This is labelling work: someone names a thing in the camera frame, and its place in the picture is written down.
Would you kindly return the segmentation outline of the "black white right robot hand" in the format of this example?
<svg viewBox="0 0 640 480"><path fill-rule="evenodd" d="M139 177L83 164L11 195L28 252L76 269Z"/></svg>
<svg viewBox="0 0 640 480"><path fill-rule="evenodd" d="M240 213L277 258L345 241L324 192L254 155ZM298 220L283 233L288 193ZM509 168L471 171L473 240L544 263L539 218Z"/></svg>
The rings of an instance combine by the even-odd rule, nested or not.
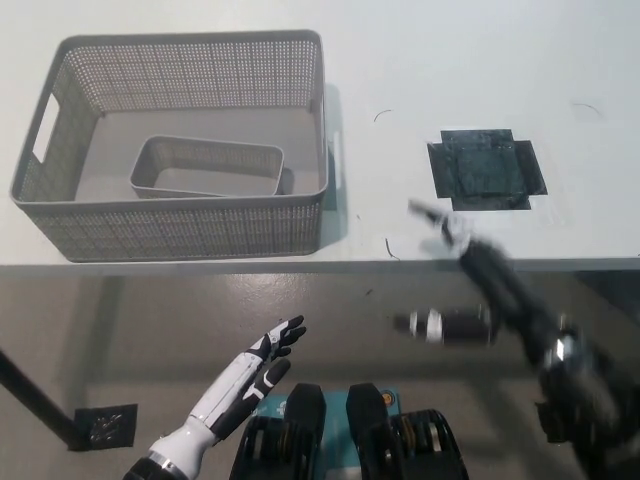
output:
<svg viewBox="0 0 640 480"><path fill-rule="evenodd" d="M505 326L520 338L529 363L545 369L567 362L578 353L575 336L561 329L497 247L476 235L452 212L416 200L409 202L409 211L441 234L487 304L468 310L403 312L393 319L396 331L430 345L490 345Z"/></svg>

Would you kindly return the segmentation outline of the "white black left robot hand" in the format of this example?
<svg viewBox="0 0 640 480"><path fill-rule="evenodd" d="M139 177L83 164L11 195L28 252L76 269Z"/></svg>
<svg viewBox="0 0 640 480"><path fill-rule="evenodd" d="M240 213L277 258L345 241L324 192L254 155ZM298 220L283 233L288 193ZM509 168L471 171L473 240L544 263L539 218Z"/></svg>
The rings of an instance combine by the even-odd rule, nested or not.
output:
<svg viewBox="0 0 640 480"><path fill-rule="evenodd" d="M189 417L203 424L216 442L226 439L288 373L291 362L287 356L306 333L303 321L301 315L282 321L239 353L206 390Z"/></svg>

